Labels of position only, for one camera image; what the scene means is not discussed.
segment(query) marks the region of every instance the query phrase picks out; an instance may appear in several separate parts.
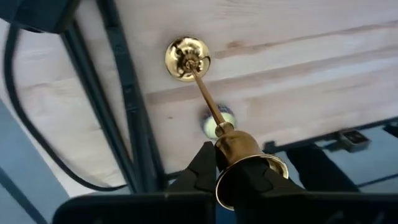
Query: wooden panel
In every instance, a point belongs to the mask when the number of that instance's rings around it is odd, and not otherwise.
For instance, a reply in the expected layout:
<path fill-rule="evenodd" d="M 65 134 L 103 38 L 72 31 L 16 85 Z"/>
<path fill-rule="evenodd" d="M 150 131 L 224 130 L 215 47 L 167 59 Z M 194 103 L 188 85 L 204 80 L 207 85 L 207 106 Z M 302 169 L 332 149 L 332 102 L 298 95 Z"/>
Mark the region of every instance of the wooden panel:
<path fill-rule="evenodd" d="M 174 80 L 164 65 L 167 45 L 181 35 L 208 44 L 209 91 L 260 144 L 398 115 L 396 0 L 116 2 L 167 172 L 183 169 L 206 141 L 197 87 Z M 127 143 L 117 71 L 94 0 L 82 1 L 76 18 Z M 25 32 L 16 75 L 24 107 L 57 151 L 89 178 L 123 183 L 59 38 Z M 70 195 L 88 192 L 44 157 Z"/>

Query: black plastic part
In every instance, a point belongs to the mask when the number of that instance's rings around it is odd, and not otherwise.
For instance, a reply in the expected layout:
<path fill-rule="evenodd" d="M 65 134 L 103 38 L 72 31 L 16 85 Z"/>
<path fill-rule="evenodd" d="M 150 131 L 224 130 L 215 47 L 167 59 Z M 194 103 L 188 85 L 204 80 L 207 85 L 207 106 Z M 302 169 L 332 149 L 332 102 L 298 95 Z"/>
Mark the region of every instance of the black plastic part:
<path fill-rule="evenodd" d="M 218 186 L 218 198 L 235 210 L 261 194 L 295 194 L 305 190 L 269 168 L 266 160 L 252 157 L 238 162 L 225 173 Z"/>
<path fill-rule="evenodd" d="M 275 141 L 264 142 L 264 149 L 263 149 L 264 152 L 270 153 L 270 152 L 273 152 L 276 150 L 277 150 L 277 147 L 276 147 Z"/>
<path fill-rule="evenodd" d="M 18 186 L 11 180 L 6 172 L 0 167 L 0 185 L 2 185 L 8 193 L 17 201 L 17 203 L 25 210 L 25 212 L 37 224 L 47 224 L 45 218 L 25 196 L 25 194 L 18 188 Z"/>
<path fill-rule="evenodd" d="M 398 138 L 398 127 L 393 126 L 393 125 L 387 125 L 386 127 L 383 128 L 384 131 L 389 133 L 390 135 L 394 136 L 395 138 Z"/>
<path fill-rule="evenodd" d="M 339 192 L 262 194 L 235 207 L 237 223 L 397 223 L 398 195 Z"/>
<path fill-rule="evenodd" d="M 54 149 L 51 147 L 50 143 L 43 137 L 39 130 L 34 126 L 26 115 L 21 102 L 18 97 L 18 92 L 14 83 L 14 70 L 12 63 L 14 60 L 15 49 L 17 41 L 19 40 L 20 29 L 15 25 L 9 26 L 9 32 L 6 41 L 6 48 L 4 51 L 4 82 L 6 84 L 7 92 L 10 98 L 12 107 L 14 108 L 18 118 L 21 120 L 22 124 L 31 133 L 34 139 L 43 147 L 44 151 L 51 157 L 51 159 L 58 165 L 61 170 L 63 170 L 70 178 L 78 182 L 84 187 L 97 191 L 113 191 L 120 189 L 124 186 L 119 187 L 100 187 L 91 184 L 81 177 L 77 176 L 57 155 Z"/>
<path fill-rule="evenodd" d="M 61 38 L 129 190 L 131 193 L 139 191 L 137 189 L 137 181 L 134 177 L 135 172 L 132 162 L 127 154 L 127 149 L 123 143 L 111 108 L 107 104 L 100 80 L 98 79 L 76 21 L 61 35 Z"/>
<path fill-rule="evenodd" d="M 170 185 L 167 192 L 202 191 L 213 194 L 216 188 L 216 149 L 205 142 L 189 166 Z"/>
<path fill-rule="evenodd" d="M 0 0 L 0 18 L 28 29 L 61 33 L 80 0 Z"/>
<path fill-rule="evenodd" d="M 355 129 L 340 131 L 339 141 L 344 145 L 343 148 L 351 153 L 365 150 L 371 142 L 365 135 Z"/>
<path fill-rule="evenodd" d="M 359 192 L 353 181 L 315 144 L 296 147 L 286 154 L 307 190 Z"/>
<path fill-rule="evenodd" d="M 203 192 L 74 198 L 55 212 L 53 224 L 215 223 L 212 194 Z"/>
<path fill-rule="evenodd" d="M 136 178 L 141 183 L 143 192 L 163 190 L 165 189 L 164 168 L 152 134 L 118 10 L 113 0 L 96 2 L 119 72 Z"/>

